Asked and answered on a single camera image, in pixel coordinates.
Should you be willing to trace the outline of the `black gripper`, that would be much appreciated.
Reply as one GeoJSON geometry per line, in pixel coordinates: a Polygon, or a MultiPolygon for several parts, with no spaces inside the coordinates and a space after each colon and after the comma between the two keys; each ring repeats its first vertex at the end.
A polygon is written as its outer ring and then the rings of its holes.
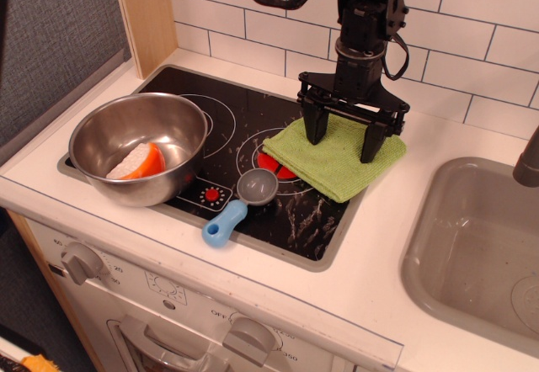
{"type": "Polygon", "coordinates": [[[386,52],[338,54],[334,73],[302,72],[297,100],[302,106],[306,136],[317,145],[326,135],[329,114],[366,127],[360,161],[370,163],[388,136],[403,131],[409,105],[382,85],[386,52]]]}

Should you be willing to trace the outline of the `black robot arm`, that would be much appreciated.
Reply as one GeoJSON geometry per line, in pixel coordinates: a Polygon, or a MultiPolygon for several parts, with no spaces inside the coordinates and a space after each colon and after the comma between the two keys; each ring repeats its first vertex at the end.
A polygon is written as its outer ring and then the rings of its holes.
{"type": "Polygon", "coordinates": [[[382,77],[399,79],[387,70],[387,45],[405,46],[398,31],[405,26],[404,0],[338,0],[340,35],[334,73],[303,72],[298,101],[303,109],[307,139],[316,145],[324,138],[328,117],[335,114],[366,125],[360,160],[370,163],[386,138],[399,135],[407,103],[388,92],[382,77]]]}

